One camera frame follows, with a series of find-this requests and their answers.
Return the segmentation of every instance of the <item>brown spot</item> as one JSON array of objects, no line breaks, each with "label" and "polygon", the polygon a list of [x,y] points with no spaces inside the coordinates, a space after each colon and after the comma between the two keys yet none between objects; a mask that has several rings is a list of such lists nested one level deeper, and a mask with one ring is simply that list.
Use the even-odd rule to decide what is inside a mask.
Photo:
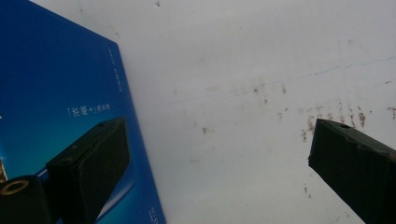
[{"label": "brown spot", "polygon": [[301,137],[303,138],[303,142],[306,142],[306,131],[301,130]]},{"label": "brown spot", "polygon": [[361,121],[361,127],[364,127],[364,121],[366,121],[366,117],[363,113],[359,113],[359,120]]},{"label": "brown spot", "polygon": [[313,119],[315,119],[314,116],[309,116],[308,118],[308,131],[310,131],[312,134],[314,134],[315,131],[315,125],[314,125],[314,121]]}]

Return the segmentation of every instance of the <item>blue cover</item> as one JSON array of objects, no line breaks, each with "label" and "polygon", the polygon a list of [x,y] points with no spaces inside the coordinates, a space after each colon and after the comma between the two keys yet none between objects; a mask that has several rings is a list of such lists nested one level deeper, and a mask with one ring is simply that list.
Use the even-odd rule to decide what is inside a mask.
[{"label": "blue cover", "polygon": [[115,117],[127,119],[133,162],[100,223],[165,223],[117,44],[32,2],[0,0],[0,159],[7,177],[45,175],[47,161]]}]

